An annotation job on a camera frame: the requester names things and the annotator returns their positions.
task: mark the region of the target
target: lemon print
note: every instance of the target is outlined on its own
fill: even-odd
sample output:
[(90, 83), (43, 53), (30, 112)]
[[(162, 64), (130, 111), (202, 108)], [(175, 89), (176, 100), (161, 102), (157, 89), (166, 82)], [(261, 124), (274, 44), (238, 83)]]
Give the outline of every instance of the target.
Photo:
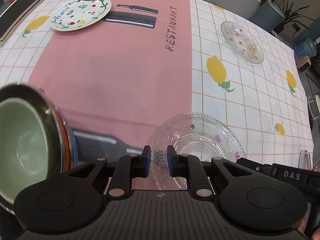
[(46, 22), (46, 20), (49, 18), (49, 15), (41, 16), (35, 20), (33, 20), (31, 23), (28, 24), (28, 26), (24, 29), (24, 33), (22, 34), (22, 37), (25, 38), (26, 34), (31, 33), (31, 30), (34, 30), (38, 27), (40, 27), (42, 24)]
[(295, 98), (293, 93), (295, 93), (296, 91), (293, 88), (297, 87), (296, 79), (294, 78), (293, 74), (289, 70), (286, 70), (285, 73), (287, 74), (287, 82), (289, 85), (290, 92)]
[(212, 6), (215, 7), (215, 8), (217, 8), (217, 9), (219, 9), (219, 10), (224, 10), (222, 7), (220, 7), (220, 6), (218, 6), (218, 5), (213, 4)]
[(276, 125), (275, 125), (275, 130), (276, 130), (278, 133), (280, 133), (281, 135), (285, 135), (284, 128), (283, 128), (282, 124), (276, 123)]
[(217, 58), (217, 56), (209, 57), (207, 59), (207, 70), (214, 80), (218, 83), (219, 87), (222, 87), (227, 92), (232, 92), (235, 89), (230, 88), (230, 80), (227, 80), (227, 71), (223, 63)]

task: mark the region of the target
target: grey storage bin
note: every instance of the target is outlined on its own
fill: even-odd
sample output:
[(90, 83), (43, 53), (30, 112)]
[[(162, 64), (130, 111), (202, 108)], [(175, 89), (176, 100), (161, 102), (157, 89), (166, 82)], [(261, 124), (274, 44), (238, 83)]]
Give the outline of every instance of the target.
[(267, 32), (271, 32), (284, 20), (284, 14), (280, 8), (267, 0), (250, 18), (250, 21)]

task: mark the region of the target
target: embossed glass plate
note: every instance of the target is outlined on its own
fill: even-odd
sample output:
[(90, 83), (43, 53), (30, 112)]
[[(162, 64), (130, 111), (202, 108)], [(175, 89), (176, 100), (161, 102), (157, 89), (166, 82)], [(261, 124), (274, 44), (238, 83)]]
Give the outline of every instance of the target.
[(184, 178), (169, 175), (168, 145), (173, 145), (177, 154), (192, 154), (201, 161), (219, 156), (236, 162), (245, 157), (239, 140), (222, 122), (199, 113), (176, 115), (158, 130), (152, 145), (151, 170), (159, 190), (187, 188)]
[(241, 57), (254, 64), (263, 62), (264, 55), (257, 40), (245, 28), (234, 22), (221, 24), (223, 37)]
[(110, 10), (110, 0), (72, 0), (57, 9), (50, 25), (57, 31), (74, 31), (101, 20)]

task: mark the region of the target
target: fork and knife print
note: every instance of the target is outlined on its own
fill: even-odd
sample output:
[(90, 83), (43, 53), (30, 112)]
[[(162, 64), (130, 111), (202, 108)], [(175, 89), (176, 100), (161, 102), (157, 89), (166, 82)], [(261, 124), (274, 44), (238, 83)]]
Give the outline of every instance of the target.
[[(129, 8), (134, 11), (146, 12), (150, 14), (158, 14), (158, 10), (137, 6), (137, 5), (125, 5), (117, 4), (117, 7)], [(129, 24), (135, 26), (141, 26), (146, 28), (154, 29), (156, 26), (157, 18), (154, 16), (139, 14), (139, 13), (129, 13), (121, 11), (110, 11), (103, 19), (105, 22), (115, 22), (122, 24)]]

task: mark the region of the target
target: glass plate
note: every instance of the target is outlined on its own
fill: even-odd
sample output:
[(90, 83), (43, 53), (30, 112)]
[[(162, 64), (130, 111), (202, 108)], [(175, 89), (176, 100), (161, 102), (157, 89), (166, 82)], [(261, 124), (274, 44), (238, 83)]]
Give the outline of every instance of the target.
[(221, 31), (231, 48), (241, 57), (254, 64), (263, 62), (262, 48), (245, 28), (237, 23), (226, 21), (221, 24)]
[(184, 178), (171, 178), (167, 161), (167, 146), (177, 154), (192, 154), (201, 161), (219, 156), (236, 162), (245, 158), (244, 150), (230, 129), (211, 116), (199, 113), (179, 114), (158, 130), (153, 141), (151, 171), (159, 190), (187, 189)]

